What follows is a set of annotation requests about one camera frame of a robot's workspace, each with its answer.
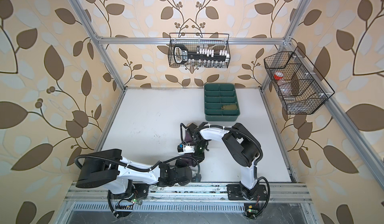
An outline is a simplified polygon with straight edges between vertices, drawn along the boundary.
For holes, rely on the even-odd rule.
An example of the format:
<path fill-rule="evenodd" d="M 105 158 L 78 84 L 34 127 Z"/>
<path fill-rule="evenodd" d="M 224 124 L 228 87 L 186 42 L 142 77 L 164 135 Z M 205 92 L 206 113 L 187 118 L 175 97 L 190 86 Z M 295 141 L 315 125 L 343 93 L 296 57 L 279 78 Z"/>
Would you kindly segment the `green plastic divided tray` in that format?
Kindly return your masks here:
<path fill-rule="evenodd" d="M 240 115 L 238 110 L 222 110 L 222 105 L 237 104 L 236 88 L 231 83 L 208 83 L 204 85 L 204 112 L 208 122 L 234 122 Z"/>

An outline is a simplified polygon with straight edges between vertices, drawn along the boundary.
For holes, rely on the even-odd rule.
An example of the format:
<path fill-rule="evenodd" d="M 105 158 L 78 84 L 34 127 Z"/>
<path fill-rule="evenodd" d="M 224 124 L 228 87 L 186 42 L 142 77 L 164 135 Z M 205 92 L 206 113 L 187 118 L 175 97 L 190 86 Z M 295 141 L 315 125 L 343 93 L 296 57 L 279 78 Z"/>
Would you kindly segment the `green striped sock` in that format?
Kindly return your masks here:
<path fill-rule="evenodd" d="M 226 104 L 226 105 L 222 105 L 221 107 L 222 110 L 238 110 L 239 107 L 237 104 Z"/>

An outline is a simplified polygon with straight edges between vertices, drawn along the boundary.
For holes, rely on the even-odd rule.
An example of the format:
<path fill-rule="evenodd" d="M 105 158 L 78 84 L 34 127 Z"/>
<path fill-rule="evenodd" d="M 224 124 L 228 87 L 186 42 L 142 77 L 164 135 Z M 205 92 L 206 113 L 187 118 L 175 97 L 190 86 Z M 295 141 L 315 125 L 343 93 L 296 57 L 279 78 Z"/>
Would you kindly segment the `purple striped sock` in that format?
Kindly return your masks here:
<path fill-rule="evenodd" d="M 195 144 L 195 140 L 193 138 L 193 132 L 190 129 L 185 130 L 184 144 L 192 145 L 192 146 Z"/>

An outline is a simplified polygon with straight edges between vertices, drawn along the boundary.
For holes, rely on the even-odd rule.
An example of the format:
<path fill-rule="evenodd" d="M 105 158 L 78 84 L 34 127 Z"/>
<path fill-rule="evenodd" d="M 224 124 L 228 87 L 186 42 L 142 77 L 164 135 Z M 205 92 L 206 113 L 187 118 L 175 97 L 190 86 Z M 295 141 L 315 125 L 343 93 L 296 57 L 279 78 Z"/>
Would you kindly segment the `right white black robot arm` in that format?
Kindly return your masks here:
<path fill-rule="evenodd" d="M 267 207 L 271 187 L 267 178 L 258 176 L 258 162 L 263 158 L 259 141 L 241 123 L 231 127 L 211 125 L 207 122 L 197 126 L 191 123 L 180 124 L 181 143 L 177 146 L 179 155 L 192 157 L 189 165 L 196 167 L 205 159 L 210 141 L 223 143 L 232 158 L 241 166 L 241 179 L 238 184 L 228 184 L 230 201 L 253 201 L 245 205 L 244 216 L 255 220 Z"/>

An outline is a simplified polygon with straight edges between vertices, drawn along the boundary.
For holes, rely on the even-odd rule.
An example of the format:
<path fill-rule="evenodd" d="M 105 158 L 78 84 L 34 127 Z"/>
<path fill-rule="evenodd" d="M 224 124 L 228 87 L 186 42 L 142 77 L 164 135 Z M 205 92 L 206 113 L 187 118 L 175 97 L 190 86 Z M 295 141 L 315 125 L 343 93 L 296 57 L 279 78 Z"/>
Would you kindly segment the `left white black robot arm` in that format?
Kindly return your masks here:
<path fill-rule="evenodd" d="M 201 181 L 201 171 L 193 172 L 188 160 L 197 163 L 191 156 L 178 156 L 154 165 L 130 161 L 122 156 L 120 149 L 110 149 L 90 154 L 78 155 L 74 164 L 81 170 L 76 187 L 107 189 L 108 206 L 115 218 L 126 217 L 112 204 L 115 198 L 136 203 L 139 195 L 149 186 L 185 186 Z"/>

